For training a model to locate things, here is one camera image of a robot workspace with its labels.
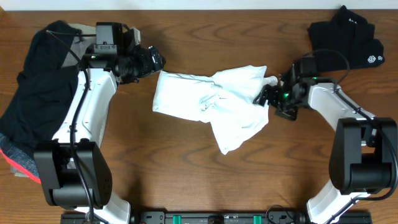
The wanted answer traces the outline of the white t-shirt with green logo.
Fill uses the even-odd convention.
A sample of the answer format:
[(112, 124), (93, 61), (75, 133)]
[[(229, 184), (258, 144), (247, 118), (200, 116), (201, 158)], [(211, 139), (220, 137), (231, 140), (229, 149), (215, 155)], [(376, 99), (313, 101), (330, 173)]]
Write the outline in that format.
[(159, 74), (152, 110), (190, 121), (210, 123), (222, 154), (239, 148), (269, 122), (268, 106), (254, 103), (262, 87), (278, 83), (266, 66), (232, 68), (211, 77)]

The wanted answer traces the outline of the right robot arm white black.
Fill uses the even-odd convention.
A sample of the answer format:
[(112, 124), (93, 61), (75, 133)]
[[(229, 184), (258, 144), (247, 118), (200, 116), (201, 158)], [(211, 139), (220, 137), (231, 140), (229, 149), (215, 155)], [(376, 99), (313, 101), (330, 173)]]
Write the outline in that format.
[(297, 223), (338, 223), (360, 201), (389, 198), (397, 188), (397, 124), (351, 100), (332, 78), (288, 78), (266, 84), (253, 103), (296, 119), (299, 108), (317, 111), (335, 132), (327, 184), (306, 204)]

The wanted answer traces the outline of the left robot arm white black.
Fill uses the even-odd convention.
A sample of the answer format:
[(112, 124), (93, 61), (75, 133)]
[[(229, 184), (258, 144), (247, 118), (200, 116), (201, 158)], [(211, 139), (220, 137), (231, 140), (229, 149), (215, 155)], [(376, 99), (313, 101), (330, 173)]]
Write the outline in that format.
[(131, 204), (113, 192), (111, 170), (100, 151), (109, 104), (119, 85), (164, 68), (154, 47), (95, 45), (79, 64), (78, 85), (61, 126), (41, 142), (34, 159), (50, 206), (74, 210), (66, 223), (133, 223)]

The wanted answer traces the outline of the grey folded garment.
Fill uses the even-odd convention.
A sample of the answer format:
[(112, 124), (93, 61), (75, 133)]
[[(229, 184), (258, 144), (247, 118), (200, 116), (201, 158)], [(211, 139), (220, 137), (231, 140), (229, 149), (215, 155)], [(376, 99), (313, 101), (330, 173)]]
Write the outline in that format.
[[(82, 56), (84, 55), (85, 50), (86, 50), (86, 47), (83, 45), (82, 42), (77, 43), (77, 44), (72, 44), (70, 48), (79, 59), (82, 58)], [(62, 64), (62, 68), (74, 66), (77, 63), (78, 63), (77, 59), (69, 52), (69, 53), (67, 53), (67, 56), (65, 57), (65, 60)]]

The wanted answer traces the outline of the black folded garment with logo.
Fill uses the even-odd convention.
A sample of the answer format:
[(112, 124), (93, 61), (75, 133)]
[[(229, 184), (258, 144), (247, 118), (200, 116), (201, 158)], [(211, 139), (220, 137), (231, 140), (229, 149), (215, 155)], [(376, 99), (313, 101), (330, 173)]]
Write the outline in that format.
[(384, 46), (374, 38), (375, 25), (341, 6), (330, 21), (308, 28), (315, 60), (321, 72), (378, 67), (385, 62)]

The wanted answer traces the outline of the black garment with red trim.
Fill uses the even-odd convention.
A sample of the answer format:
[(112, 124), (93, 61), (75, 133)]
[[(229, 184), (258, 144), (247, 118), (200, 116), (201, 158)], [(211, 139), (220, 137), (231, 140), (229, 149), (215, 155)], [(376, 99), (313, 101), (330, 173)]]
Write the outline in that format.
[(7, 163), (40, 182), (34, 152), (63, 123), (78, 86), (76, 60), (66, 58), (81, 32), (55, 21), (38, 31), (17, 76), (18, 88), (1, 116), (1, 155)]

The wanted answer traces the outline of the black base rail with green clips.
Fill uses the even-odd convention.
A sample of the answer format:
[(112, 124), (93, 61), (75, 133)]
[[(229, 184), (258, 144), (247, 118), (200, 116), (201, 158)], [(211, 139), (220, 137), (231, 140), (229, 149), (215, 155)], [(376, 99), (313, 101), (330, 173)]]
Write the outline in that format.
[[(64, 213), (61, 224), (82, 224), (85, 215), (82, 213)], [(169, 213), (143, 212), (133, 216), (129, 222), (135, 224), (304, 224), (311, 223), (302, 212), (282, 209), (266, 213)], [(372, 224), (369, 212), (347, 212), (336, 222), (340, 224)]]

